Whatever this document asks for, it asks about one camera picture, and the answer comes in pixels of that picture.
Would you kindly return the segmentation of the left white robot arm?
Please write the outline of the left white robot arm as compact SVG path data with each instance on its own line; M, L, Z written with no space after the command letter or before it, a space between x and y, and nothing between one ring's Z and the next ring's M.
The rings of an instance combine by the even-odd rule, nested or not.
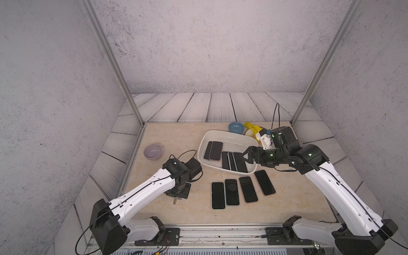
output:
M152 177L128 193L111 201L97 201L89 229L102 254L111 255L127 242L162 243L166 234L162 221L156 216L134 221L134 215L161 194L187 199L191 184L199 180L198 174L202 174L202 166L195 158L186 163L170 158Z

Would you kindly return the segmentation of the black phone green case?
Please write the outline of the black phone green case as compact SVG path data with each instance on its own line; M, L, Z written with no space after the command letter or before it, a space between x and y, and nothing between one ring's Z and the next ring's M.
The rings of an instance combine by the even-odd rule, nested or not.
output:
M225 196L227 206L239 206L238 182L236 179L225 180Z

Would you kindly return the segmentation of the black phone pink edge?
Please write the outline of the black phone pink edge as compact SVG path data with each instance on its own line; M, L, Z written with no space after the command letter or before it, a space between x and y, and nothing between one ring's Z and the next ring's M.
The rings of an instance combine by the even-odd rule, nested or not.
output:
M230 170L228 152L222 152L222 169Z

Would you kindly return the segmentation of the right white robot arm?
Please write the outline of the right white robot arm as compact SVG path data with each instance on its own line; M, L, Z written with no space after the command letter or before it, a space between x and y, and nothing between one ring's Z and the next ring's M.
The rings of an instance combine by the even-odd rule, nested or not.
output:
M323 223L292 216L283 223L283 235L292 243L311 240L335 247L343 255L375 255L398 230L391 219L374 212L342 179L327 155L316 145L301 146L288 126L272 130L253 125L261 146L250 146L242 154L249 164L275 168L287 164L310 180L340 214L343 223Z

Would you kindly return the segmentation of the black phone lilac case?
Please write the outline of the black phone lilac case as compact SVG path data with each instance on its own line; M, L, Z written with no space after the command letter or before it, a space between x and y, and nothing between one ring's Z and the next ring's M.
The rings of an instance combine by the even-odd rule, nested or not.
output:
M205 151L205 154L204 154L204 159L206 159L206 160L209 160L211 149L212 149L212 144L213 144L213 142L210 141L210 142L208 142L208 145L206 147L206 151Z

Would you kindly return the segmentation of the black phone pink case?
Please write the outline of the black phone pink case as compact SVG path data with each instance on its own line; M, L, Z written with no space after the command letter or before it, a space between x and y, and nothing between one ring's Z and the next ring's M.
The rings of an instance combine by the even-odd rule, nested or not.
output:
M239 183L241 185L242 193L244 196L244 200L246 203L256 203L258 201L258 197L252 182L251 177L240 177Z
M255 177L264 196L276 193L276 190L265 170L255 171Z

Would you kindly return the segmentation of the black phone cream case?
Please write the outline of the black phone cream case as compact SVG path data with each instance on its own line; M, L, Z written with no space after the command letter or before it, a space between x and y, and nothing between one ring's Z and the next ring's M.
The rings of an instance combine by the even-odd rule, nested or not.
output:
M211 207L213 210L223 210L226 208L223 182L213 182L211 184Z

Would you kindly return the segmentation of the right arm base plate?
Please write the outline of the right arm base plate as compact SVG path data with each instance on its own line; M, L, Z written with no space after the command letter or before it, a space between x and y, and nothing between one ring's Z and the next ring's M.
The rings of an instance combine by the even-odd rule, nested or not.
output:
M267 227L265 231L261 238L267 239L268 245L313 245L313 241L299 239L283 227Z

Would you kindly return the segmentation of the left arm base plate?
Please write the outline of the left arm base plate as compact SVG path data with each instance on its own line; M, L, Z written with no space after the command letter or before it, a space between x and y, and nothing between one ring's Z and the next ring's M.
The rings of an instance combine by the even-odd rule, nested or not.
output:
M178 246L180 243L180 228L166 228L164 231L159 231L159 233L150 241L140 240L135 241L135 246Z

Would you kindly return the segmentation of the black phone dark case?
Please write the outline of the black phone dark case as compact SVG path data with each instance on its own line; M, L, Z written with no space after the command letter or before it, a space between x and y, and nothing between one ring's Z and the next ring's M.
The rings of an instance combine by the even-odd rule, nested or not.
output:
M245 163L245 160L242 157L241 153L237 152L228 152L227 159L229 164L229 169L231 171L248 173L248 169Z

